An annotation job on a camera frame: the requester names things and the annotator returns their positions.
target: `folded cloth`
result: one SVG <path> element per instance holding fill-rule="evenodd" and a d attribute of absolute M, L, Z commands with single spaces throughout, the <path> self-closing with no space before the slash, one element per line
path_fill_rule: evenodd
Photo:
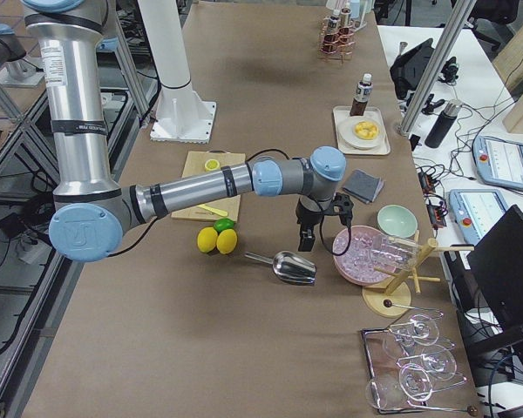
<path fill-rule="evenodd" d="M 376 200 L 383 187 L 382 179 L 370 176 L 362 170 L 353 171 L 343 184 L 343 190 L 366 204 Z"/>

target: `black cylinder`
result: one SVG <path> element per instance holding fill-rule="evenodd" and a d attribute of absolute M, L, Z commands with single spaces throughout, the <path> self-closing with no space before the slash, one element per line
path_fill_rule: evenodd
<path fill-rule="evenodd" d="M 426 137 L 425 145 L 431 148 L 438 148 L 445 138 L 447 132 L 451 129 L 453 122 L 457 119 L 459 109 L 463 102 L 461 100 L 450 100 L 447 102 L 445 109 L 439 114 L 436 123 Z"/>

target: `blue and white device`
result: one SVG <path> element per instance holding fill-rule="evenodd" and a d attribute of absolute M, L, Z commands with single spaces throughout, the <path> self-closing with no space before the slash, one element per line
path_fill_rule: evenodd
<path fill-rule="evenodd" d="M 476 245 L 507 211 L 507 203 L 495 189 L 451 190 L 449 203 L 465 242 Z"/>
<path fill-rule="evenodd" d="M 478 136 L 472 153 L 477 172 L 486 184 L 523 190 L 523 144 Z"/>

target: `white table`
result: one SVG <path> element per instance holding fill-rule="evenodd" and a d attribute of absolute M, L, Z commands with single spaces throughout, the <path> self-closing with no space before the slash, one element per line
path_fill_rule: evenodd
<path fill-rule="evenodd" d="M 441 29 L 436 28 L 379 26 L 378 29 L 389 66 L 393 64 L 398 54 L 399 42 L 407 42 L 408 46 L 405 51 L 408 51 L 431 37 L 434 39 L 433 46 L 435 47 L 442 33 Z M 435 83 L 434 88 L 431 91 L 434 93 L 434 101 L 441 98 L 446 101 L 452 98 L 459 98 L 466 104 L 477 109 L 483 106 L 492 106 L 498 100 L 499 105 L 496 106 L 495 110 L 492 107 L 488 107 L 480 111 L 486 118 L 490 118 L 492 115 L 502 111 L 512 103 L 512 100 L 510 99 L 511 96 L 504 87 L 502 80 L 500 80 L 498 73 L 492 67 L 488 57 L 470 30 L 461 31 L 449 57 L 451 56 L 457 57 L 457 62 L 459 63 L 459 78 L 457 85 L 451 87 L 440 82 Z M 508 133 L 502 123 L 503 118 L 511 110 L 511 107 L 512 106 L 510 105 L 509 108 L 501 112 L 481 132 L 481 135 L 491 135 L 523 144 L 523 135 Z M 459 113 L 458 120 L 471 114 L 471 111 L 462 109 Z M 412 130 L 413 134 L 421 137 L 421 145 L 419 145 L 413 152 L 415 164 L 417 165 L 432 165 L 433 163 L 431 161 L 433 161 L 436 164 L 444 164 L 448 166 L 450 164 L 450 151 L 457 147 L 454 132 L 458 129 L 458 122 L 453 124 L 452 129 L 448 132 L 444 142 L 442 142 L 439 148 L 432 149 L 424 145 L 426 135 L 434 125 L 435 121 L 436 116 L 426 116 L 421 114 Z M 474 112 L 471 118 L 466 118 L 465 120 L 460 121 L 461 128 L 458 133 L 459 135 L 465 134 L 472 128 L 480 127 L 484 123 L 484 119 L 482 119 L 477 112 Z M 458 161 L 467 177 L 478 178 L 470 152 L 460 153 Z M 449 175 L 444 178 L 442 184 L 445 188 L 444 193 L 446 197 L 448 192 L 452 189 L 496 188 L 495 186 L 485 185 L 480 180 L 463 179 L 454 175 Z M 438 194 L 442 194 L 441 187 L 437 192 Z M 523 197 L 507 190 L 501 190 L 501 193 L 508 205 L 511 206 L 517 204 L 523 212 Z M 452 244 L 463 243 L 463 234 L 451 215 L 446 217 L 446 223 L 446 228 L 438 230 L 438 241 L 440 245 L 449 246 Z"/>

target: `white tray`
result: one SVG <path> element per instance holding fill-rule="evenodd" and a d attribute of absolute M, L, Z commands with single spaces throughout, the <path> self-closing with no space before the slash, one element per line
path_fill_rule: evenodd
<path fill-rule="evenodd" d="M 384 141 L 374 147 L 370 148 L 369 150 L 362 150 L 355 148 L 354 146 L 350 146 L 347 144 L 343 139 L 341 138 L 341 135 L 339 135 L 339 130 L 337 127 L 341 122 L 343 122 L 346 118 L 349 117 L 350 112 L 350 106 L 335 106 L 333 108 L 333 119 L 335 122 L 335 135 L 337 139 L 337 148 L 340 152 L 343 154 L 349 154 L 349 155 L 387 155 L 391 152 L 390 147 L 390 141 L 387 139 L 387 132 L 385 131 L 385 125 L 384 120 L 382 119 L 382 112 L 374 106 L 368 106 L 366 107 L 366 111 L 364 112 L 364 116 L 368 116 L 369 118 L 372 118 L 378 123 L 378 128 L 382 130 L 382 132 L 385 133 L 384 135 Z"/>

